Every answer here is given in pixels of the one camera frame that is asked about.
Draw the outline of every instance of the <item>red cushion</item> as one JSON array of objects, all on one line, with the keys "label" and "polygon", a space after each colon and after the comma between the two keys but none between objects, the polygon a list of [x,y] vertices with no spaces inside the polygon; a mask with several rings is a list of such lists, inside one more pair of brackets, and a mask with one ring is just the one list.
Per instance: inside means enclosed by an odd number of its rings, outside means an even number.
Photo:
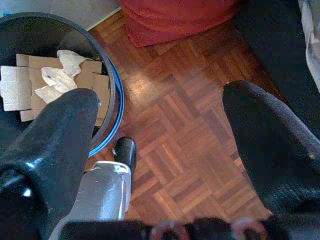
[{"label": "red cushion", "polygon": [[238,0],[120,0],[136,47],[197,34],[232,18]]}]

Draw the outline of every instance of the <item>white wall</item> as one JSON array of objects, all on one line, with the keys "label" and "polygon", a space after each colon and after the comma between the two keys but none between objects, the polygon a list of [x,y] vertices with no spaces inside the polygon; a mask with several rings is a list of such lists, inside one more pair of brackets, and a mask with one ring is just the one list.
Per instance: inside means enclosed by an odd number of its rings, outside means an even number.
[{"label": "white wall", "polygon": [[4,12],[43,12],[59,15],[84,29],[119,10],[118,0],[0,0],[0,16]]}]

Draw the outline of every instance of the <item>crumpled paper towel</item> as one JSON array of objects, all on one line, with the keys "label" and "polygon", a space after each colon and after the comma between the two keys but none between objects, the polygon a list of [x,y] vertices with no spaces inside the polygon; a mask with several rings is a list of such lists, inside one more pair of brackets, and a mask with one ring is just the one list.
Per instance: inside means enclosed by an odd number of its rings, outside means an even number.
[{"label": "crumpled paper towel", "polygon": [[78,88],[74,77],[81,72],[80,64],[85,60],[92,60],[70,50],[58,50],[56,55],[63,69],[42,67],[41,75],[47,86],[34,90],[46,104],[53,102],[62,94]]}]

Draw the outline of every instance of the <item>blue rim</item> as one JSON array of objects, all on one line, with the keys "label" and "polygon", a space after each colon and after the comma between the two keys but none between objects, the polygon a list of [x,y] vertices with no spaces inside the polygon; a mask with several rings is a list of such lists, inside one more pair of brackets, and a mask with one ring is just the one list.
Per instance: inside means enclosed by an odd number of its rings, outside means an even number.
[{"label": "blue rim", "polygon": [[114,76],[115,89],[116,89],[116,91],[118,93],[118,97],[119,97],[118,113],[116,115],[115,122],[114,122],[114,125],[113,125],[110,133],[108,134],[108,136],[106,136],[106,138],[98,146],[96,146],[94,149],[92,149],[89,152],[89,158],[92,157],[93,155],[97,154],[98,152],[100,152],[106,145],[108,145],[108,143],[110,143],[110,141],[116,135],[116,133],[120,127],[122,118],[124,116],[124,111],[125,111],[124,86],[122,84],[121,78],[118,74],[118,71],[116,69],[115,64],[112,62],[112,60],[109,57],[108,57],[108,60],[111,64],[112,73]]}]

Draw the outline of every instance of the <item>black upholstery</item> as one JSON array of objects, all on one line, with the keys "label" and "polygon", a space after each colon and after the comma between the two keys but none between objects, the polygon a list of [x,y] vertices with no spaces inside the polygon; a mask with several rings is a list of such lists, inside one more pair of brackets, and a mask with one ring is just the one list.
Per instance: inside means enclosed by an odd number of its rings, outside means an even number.
[{"label": "black upholstery", "polygon": [[306,62],[297,0],[249,0],[234,18],[290,108],[320,138],[320,93]]}]

